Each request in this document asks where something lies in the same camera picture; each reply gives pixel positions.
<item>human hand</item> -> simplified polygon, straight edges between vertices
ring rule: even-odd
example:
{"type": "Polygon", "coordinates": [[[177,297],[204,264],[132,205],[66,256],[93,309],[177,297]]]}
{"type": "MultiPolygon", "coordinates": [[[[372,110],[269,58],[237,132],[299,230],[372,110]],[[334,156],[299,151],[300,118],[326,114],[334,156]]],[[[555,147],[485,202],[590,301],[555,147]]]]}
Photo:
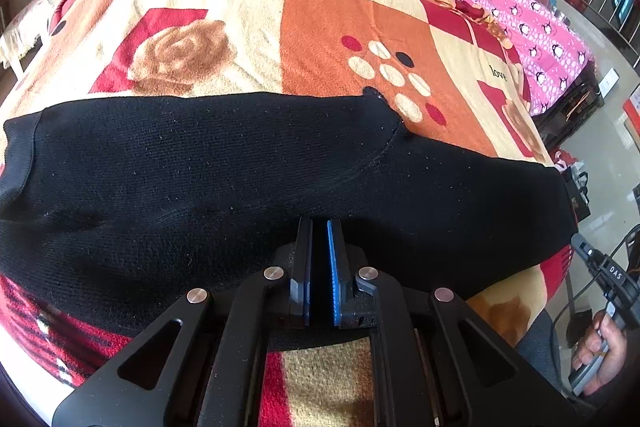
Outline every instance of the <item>human hand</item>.
{"type": "Polygon", "coordinates": [[[578,349],[572,360],[573,368],[579,369],[582,364],[590,363],[593,357],[600,354],[602,339],[597,332],[598,329],[602,339],[609,344],[609,351],[595,377],[585,386],[583,391],[585,396],[595,393],[613,380],[622,369],[626,358],[626,336],[609,314],[602,310],[594,315],[591,326],[578,343],[578,349]]]}

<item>metal screw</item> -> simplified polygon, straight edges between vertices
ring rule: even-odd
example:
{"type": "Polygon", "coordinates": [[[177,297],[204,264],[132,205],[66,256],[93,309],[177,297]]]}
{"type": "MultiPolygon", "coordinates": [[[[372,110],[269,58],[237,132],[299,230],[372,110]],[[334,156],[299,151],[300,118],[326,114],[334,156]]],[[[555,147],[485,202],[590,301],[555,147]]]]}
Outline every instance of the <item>metal screw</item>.
{"type": "Polygon", "coordinates": [[[270,281],[275,281],[284,275],[284,270],[280,266],[270,266],[264,271],[264,276],[270,281]]]}
{"type": "Polygon", "coordinates": [[[358,270],[358,275],[361,277],[361,279],[370,281],[378,276],[378,270],[376,270],[372,266],[363,266],[358,270]]]}
{"type": "Polygon", "coordinates": [[[207,291],[203,288],[194,288],[187,293],[187,300],[191,304],[199,304],[207,298],[207,291]]]}
{"type": "Polygon", "coordinates": [[[451,302],[453,300],[453,292],[449,288],[438,288],[433,294],[440,302],[451,302]]]}

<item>gray handle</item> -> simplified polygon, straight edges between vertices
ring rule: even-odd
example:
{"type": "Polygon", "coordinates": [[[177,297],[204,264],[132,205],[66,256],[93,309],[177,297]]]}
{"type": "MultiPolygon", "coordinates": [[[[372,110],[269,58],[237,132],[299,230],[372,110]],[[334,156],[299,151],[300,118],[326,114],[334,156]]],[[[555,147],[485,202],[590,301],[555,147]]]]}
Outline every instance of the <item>gray handle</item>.
{"type": "MultiPolygon", "coordinates": [[[[609,350],[609,343],[607,341],[602,341],[600,350],[606,354],[609,350]]],[[[579,369],[575,369],[571,372],[569,375],[569,385],[571,386],[571,390],[574,392],[575,396],[579,396],[582,391],[584,391],[585,386],[593,377],[596,376],[596,373],[600,369],[603,361],[604,355],[598,355],[597,357],[593,357],[591,362],[587,365],[581,365],[579,369]]]]}

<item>cream dot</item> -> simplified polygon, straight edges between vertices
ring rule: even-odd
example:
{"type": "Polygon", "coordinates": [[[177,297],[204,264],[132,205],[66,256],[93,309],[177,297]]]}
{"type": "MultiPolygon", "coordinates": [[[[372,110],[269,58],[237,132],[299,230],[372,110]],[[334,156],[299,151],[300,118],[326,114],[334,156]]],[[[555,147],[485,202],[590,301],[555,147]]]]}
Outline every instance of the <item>cream dot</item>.
{"type": "Polygon", "coordinates": [[[402,73],[396,70],[393,66],[389,66],[389,64],[382,64],[380,66],[380,73],[394,86],[404,86],[404,76],[402,76],[402,73]]]}
{"type": "Polygon", "coordinates": [[[431,96],[431,87],[427,84],[421,76],[415,73],[409,73],[409,82],[413,84],[415,90],[423,96],[431,96]]]}
{"type": "Polygon", "coordinates": [[[391,53],[385,48],[385,45],[379,41],[369,41],[369,51],[383,60],[389,60],[391,53]]]}
{"type": "Polygon", "coordinates": [[[376,72],[363,58],[351,57],[349,59],[349,67],[354,73],[359,74],[362,78],[366,78],[367,80],[371,80],[376,76],[376,72]]]}
{"type": "Polygon", "coordinates": [[[422,112],[418,105],[405,96],[401,92],[396,93],[396,105],[402,114],[404,114],[412,122],[418,123],[422,121],[422,112]]]}

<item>patterned blanket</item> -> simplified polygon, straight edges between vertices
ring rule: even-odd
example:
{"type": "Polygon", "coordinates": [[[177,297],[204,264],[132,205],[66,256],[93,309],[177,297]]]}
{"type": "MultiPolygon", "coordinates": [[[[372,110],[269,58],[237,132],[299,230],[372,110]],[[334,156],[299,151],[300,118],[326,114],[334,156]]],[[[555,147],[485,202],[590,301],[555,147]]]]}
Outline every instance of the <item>patterned blanket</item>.
{"type": "MultiPolygon", "coordinates": [[[[522,100],[518,55],[490,14],[455,0],[64,0],[0,121],[102,96],[377,89],[417,134],[551,165],[522,100]]],[[[6,137],[0,134],[4,153],[6,137]]],[[[470,300],[512,345],[566,273],[568,247],[470,300]]],[[[0,323],[79,385],[128,339],[0,277],[0,323]]],[[[367,425],[367,340],[268,359],[262,425],[367,425]]]]}

